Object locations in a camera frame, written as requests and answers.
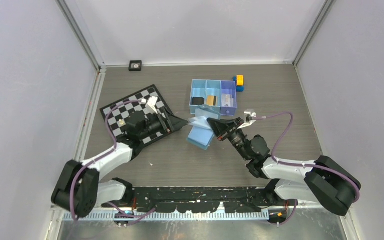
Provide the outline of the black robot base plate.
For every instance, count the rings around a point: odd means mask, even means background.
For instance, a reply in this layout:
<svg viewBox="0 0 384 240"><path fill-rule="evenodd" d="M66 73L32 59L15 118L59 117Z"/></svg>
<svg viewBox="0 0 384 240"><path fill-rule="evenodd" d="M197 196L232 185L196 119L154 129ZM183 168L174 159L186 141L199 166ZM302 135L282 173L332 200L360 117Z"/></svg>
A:
<svg viewBox="0 0 384 240"><path fill-rule="evenodd" d="M294 200L283 200L263 187L135 187L121 200L112 203L141 213L154 209L157 213L185 214L214 213L219 207L225 212L257 213L262 209L295 205Z"/></svg>

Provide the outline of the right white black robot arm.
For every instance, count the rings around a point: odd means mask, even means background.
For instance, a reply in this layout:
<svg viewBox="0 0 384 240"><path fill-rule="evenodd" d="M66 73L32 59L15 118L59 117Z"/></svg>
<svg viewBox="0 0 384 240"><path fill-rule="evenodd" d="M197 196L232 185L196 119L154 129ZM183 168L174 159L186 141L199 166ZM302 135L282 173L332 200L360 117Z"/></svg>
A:
<svg viewBox="0 0 384 240"><path fill-rule="evenodd" d="M215 119L207 122L219 141L228 140L247 162L246 168L255 178L269 180L265 198L271 205L283 200L303 200L321 204L329 212L345 216L361 196L361 183L336 163L321 155L316 160L298 161L276 157L259 134L248 139L243 128L259 120L245 118Z"/></svg>

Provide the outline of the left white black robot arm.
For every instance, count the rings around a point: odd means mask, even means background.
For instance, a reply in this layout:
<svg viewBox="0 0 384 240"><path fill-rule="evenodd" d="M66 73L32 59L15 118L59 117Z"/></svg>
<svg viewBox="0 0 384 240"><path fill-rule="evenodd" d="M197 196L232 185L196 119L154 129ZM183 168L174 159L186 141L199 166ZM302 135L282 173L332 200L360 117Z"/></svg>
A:
<svg viewBox="0 0 384 240"><path fill-rule="evenodd" d="M128 207L134 200L133 185L115 177L102 183L103 177L114 169L134 160L145 147L144 140L153 134L172 134L188 121L165 109L146 117L141 111L124 120L125 132L115 145L101 154L81 162L68 161L51 195L51 202L77 218L85 218L93 208L118 203Z"/></svg>

